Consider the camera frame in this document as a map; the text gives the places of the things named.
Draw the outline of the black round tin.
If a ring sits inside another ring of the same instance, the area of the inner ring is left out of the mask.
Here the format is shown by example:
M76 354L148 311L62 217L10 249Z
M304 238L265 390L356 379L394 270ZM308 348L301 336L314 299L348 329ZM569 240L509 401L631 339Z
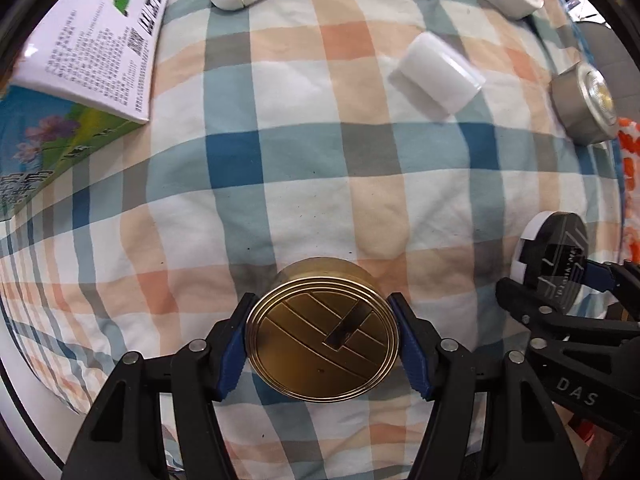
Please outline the black round tin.
M516 243L510 279L567 313L582 288L588 256L585 223L574 212L543 211Z

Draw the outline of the silver round tin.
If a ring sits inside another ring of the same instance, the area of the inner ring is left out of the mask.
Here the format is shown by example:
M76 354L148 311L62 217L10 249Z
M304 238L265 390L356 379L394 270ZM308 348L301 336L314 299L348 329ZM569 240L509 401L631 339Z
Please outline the silver round tin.
M593 65L580 61L550 84L550 98L567 136L577 145L616 138L618 116L606 81Z

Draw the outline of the gold round tin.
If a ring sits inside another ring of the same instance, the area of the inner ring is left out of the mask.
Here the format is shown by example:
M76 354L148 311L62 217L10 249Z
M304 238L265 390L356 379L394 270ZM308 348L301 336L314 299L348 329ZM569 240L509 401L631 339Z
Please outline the gold round tin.
M269 387L331 403L380 384L395 365L400 335L371 274L347 260L317 257L282 269L250 310L244 344Z

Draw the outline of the white cylinder bottle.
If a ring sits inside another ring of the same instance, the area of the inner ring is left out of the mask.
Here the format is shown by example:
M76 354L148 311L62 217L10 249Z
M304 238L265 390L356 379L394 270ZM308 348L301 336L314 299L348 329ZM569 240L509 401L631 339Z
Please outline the white cylinder bottle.
M432 32L411 41L388 80L418 112L438 122L461 112L486 84L478 68Z

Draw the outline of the orange white patterned cloth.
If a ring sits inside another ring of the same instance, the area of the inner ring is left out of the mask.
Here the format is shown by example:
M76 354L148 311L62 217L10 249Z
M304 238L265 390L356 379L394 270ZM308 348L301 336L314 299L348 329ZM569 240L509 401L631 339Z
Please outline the orange white patterned cloth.
M624 177L623 248L622 259L640 262L640 126L621 117L618 120L618 140L622 153Z

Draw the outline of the grey chair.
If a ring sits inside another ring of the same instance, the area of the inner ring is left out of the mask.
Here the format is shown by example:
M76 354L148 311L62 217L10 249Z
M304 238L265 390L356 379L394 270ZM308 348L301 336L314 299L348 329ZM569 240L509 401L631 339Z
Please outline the grey chair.
M634 59L608 26L593 22L577 26L611 91L618 116L638 122L640 73Z

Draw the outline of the plaid checkered cloth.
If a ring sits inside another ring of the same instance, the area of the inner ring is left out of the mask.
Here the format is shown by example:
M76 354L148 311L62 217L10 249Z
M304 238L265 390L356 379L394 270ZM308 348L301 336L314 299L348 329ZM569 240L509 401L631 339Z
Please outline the plaid checkered cloth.
M421 32L486 78L441 122L388 80ZM611 147L575 145L548 95L581 53L561 0L521 21L486 0L168 0L150 122L1 228L27 375L84 414L125 352L175 352L319 256L359 264L466 348L519 347L494 287L535 214L579 214L592 258L620 253Z

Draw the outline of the printed cardboard box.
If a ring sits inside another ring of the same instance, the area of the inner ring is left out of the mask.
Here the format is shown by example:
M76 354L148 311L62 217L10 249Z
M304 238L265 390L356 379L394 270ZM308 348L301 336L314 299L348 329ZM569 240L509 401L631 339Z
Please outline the printed cardboard box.
M168 0L58 0L1 91L1 217L149 119Z

